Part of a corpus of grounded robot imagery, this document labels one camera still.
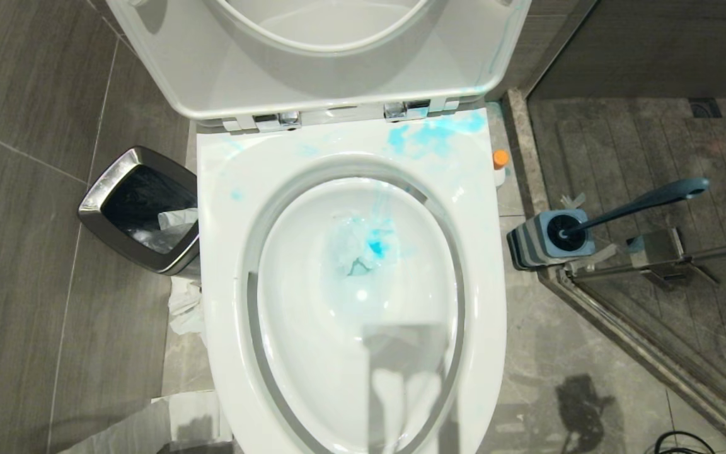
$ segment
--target toilet brush holder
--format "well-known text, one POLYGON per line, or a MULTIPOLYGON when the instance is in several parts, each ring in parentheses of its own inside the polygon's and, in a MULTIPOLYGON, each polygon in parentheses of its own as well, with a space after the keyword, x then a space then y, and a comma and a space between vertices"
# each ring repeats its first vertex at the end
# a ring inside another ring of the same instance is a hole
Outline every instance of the toilet brush holder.
POLYGON ((590 228, 651 207, 693 199, 709 186, 707 178, 682 179, 651 190, 592 221, 580 209, 541 212, 508 233, 512 263, 519 270, 528 270, 593 255, 596 243, 590 228))

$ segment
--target toilet bowl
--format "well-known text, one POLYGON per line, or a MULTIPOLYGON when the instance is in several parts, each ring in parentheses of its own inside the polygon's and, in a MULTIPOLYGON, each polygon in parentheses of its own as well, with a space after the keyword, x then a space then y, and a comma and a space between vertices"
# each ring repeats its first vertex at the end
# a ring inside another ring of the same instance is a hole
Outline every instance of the toilet bowl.
POLYGON ((108 3, 199 122, 205 338, 242 449, 475 453, 506 349, 478 101, 528 0, 108 3))

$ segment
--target trash can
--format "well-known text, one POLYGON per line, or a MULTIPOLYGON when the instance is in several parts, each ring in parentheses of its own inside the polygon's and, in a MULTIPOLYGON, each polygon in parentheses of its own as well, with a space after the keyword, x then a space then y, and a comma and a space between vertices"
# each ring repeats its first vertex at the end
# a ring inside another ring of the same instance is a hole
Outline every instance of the trash can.
POLYGON ((197 194, 194 173, 136 146, 97 178, 78 218, 101 241, 150 271, 200 279, 197 194))

